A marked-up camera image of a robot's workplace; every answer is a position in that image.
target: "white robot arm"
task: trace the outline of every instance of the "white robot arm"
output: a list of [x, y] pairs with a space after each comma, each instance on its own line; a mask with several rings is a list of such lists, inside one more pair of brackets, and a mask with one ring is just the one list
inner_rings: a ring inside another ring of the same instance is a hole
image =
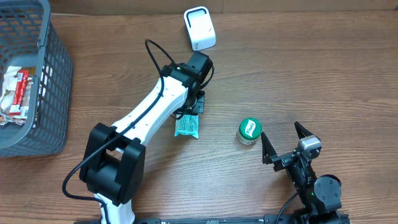
[[[187, 64], [176, 64], [169, 57], [172, 63], [160, 70], [149, 49], [148, 52], [161, 76], [155, 88], [134, 110], [111, 127], [98, 123], [93, 128], [83, 162], [67, 175], [62, 185], [67, 197], [101, 204], [102, 220], [90, 224], [133, 224], [135, 215], [131, 199], [142, 181], [146, 146], [150, 139], [175, 111], [182, 114], [203, 112], [195, 112], [192, 108], [195, 108], [199, 97], [204, 98], [201, 89], [211, 79], [203, 83], [213, 68], [209, 57], [194, 52]], [[105, 149], [122, 153], [121, 159], [107, 154]], [[66, 191], [66, 183], [78, 169], [80, 180], [94, 193], [94, 198], [71, 195]]]
[[[115, 122], [112, 126], [117, 127], [116, 132], [121, 132], [129, 124], [131, 124], [148, 106], [155, 100], [161, 88], [160, 79], [155, 88], [149, 95], [127, 116]], [[130, 129], [125, 137], [128, 139], [138, 138], [143, 146], [147, 146], [148, 142], [160, 128], [164, 121], [177, 109], [181, 108], [187, 100], [188, 88], [182, 86], [182, 83], [172, 77], [164, 78], [163, 97], [155, 104], [155, 106], [135, 125], [134, 129]], [[94, 194], [96, 198], [103, 200], [108, 209], [109, 221], [112, 224], [133, 224], [135, 220], [134, 212], [131, 209], [131, 200], [125, 204], [115, 206], [112, 200], [101, 194]], [[105, 220], [104, 208], [101, 208], [102, 220], [101, 224], [107, 224]]]

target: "green packet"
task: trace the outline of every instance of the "green packet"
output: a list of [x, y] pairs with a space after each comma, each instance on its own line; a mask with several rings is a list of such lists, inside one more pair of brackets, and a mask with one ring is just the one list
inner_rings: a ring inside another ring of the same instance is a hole
[[199, 115], [186, 114], [181, 119], [175, 120], [175, 133], [174, 136], [192, 135], [196, 139], [199, 138]]

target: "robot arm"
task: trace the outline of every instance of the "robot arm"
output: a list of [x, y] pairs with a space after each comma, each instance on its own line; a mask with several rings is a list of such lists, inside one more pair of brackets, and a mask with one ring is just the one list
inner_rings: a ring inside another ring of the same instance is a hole
[[[132, 224], [135, 215], [131, 199], [136, 193], [144, 174], [146, 146], [164, 121], [175, 111], [193, 113], [197, 98], [203, 98], [200, 91], [213, 62], [207, 55], [194, 52], [187, 64], [172, 62], [162, 69], [164, 91], [154, 107], [143, 116], [132, 129], [124, 133], [107, 150], [122, 153], [119, 160], [106, 153], [95, 155], [81, 167], [79, 178], [86, 183], [90, 192], [106, 204], [109, 222], [112, 224]], [[149, 105], [158, 97], [161, 79], [149, 95], [127, 116], [111, 127], [98, 123], [88, 138], [84, 158], [92, 155], [99, 147], [115, 138], [128, 128]], [[96, 223], [107, 224], [105, 210], [101, 207], [102, 220]]]
[[[316, 177], [311, 167], [313, 159], [317, 158], [321, 152], [321, 139], [305, 129], [299, 122], [294, 126], [298, 138], [297, 147], [284, 155], [278, 156], [272, 147], [268, 137], [261, 133], [262, 140], [262, 162], [274, 164], [275, 172], [285, 169], [287, 175], [293, 182], [297, 194], [303, 203], [304, 208], [294, 211], [289, 218], [289, 224], [308, 224], [308, 223], [349, 223], [347, 215], [340, 215], [338, 209], [341, 208], [341, 182], [334, 175], [323, 175]], [[266, 215], [270, 223], [277, 223], [283, 209], [278, 216]]]

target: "green jar lid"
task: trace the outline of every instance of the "green jar lid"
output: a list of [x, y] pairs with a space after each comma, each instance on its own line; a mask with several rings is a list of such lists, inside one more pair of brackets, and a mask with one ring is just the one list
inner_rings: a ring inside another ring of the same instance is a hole
[[242, 138], [250, 141], [257, 139], [260, 136], [261, 131], [261, 123], [255, 118], [244, 119], [239, 127], [239, 133]]

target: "black bracket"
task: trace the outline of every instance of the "black bracket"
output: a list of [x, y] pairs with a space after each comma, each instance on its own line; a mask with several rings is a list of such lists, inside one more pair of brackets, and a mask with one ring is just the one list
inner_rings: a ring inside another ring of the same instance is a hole
[[[98, 123], [90, 133], [84, 158], [115, 135], [117, 135], [115, 127]], [[80, 180], [86, 183], [90, 192], [104, 195], [116, 206], [127, 203], [138, 190], [144, 175], [146, 148], [140, 143], [138, 138], [130, 140], [122, 137], [108, 147], [110, 151], [116, 148], [122, 149], [121, 160], [104, 150], [81, 168]]]
[[187, 114], [202, 114], [205, 112], [205, 92], [200, 90], [197, 96], [197, 102], [185, 110]]

